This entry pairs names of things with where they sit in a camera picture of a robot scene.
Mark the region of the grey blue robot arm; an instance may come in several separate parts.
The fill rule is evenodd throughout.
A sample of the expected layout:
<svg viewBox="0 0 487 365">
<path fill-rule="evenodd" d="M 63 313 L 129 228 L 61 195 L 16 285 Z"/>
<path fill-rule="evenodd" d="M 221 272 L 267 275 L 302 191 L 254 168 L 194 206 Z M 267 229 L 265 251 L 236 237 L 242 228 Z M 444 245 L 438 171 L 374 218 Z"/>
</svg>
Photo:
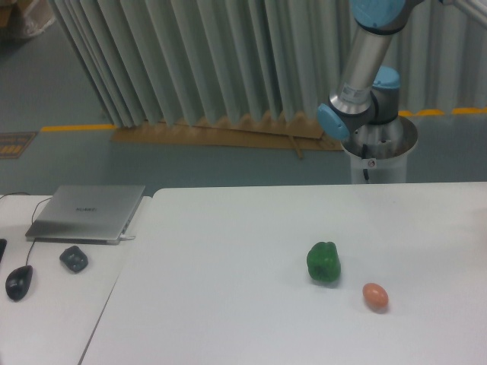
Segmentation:
<svg viewBox="0 0 487 365">
<path fill-rule="evenodd" d="M 357 25 L 341 77 L 317 120 L 345 140 L 410 110 L 486 106 L 484 1 L 351 1 Z"/>
</svg>

